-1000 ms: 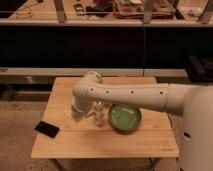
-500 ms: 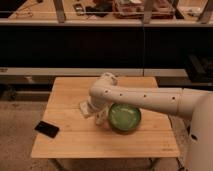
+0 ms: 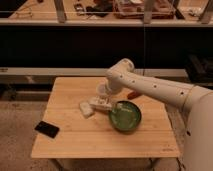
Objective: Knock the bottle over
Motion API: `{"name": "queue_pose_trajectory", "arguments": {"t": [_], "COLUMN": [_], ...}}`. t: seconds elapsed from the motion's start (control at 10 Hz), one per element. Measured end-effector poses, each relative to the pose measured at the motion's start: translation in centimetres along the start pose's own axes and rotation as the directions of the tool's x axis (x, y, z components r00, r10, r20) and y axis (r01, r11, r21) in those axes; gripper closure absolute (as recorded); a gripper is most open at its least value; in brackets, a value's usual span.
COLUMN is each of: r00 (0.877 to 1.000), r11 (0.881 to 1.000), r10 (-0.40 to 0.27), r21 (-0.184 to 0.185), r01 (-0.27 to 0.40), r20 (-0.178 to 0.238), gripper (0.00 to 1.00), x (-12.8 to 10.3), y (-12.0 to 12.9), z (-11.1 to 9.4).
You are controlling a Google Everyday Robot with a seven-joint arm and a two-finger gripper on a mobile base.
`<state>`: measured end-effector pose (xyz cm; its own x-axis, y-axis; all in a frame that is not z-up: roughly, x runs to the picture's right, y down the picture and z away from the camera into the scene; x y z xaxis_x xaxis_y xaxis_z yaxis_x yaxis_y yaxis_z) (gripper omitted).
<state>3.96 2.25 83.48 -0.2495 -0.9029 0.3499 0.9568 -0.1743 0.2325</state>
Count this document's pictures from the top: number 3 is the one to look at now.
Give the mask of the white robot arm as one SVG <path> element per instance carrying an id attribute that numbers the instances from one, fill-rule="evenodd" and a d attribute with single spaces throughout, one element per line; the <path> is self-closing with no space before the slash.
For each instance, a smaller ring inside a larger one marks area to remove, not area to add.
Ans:
<path id="1" fill-rule="evenodd" d="M 105 83 L 98 86 L 101 95 L 114 95 L 126 87 L 169 104 L 188 114 L 184 141 L 185 171 L 213 169 L 213 90 L 182 82 L 140 76 L 134 64 L 124 58 L 106 71 Z"/>

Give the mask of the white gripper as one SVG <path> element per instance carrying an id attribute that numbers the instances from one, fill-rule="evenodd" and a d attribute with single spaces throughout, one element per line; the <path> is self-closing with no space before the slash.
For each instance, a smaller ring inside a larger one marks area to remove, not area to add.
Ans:
<path id="1" fill-rule="evenodd" d="M 106 98 L 116 94 L 117 89 L 114 84 L 112 83 L 102 83 L 102 84 L 105 85 L 105 90 L 106 90 L 106 93 L 108 94 Z"/>

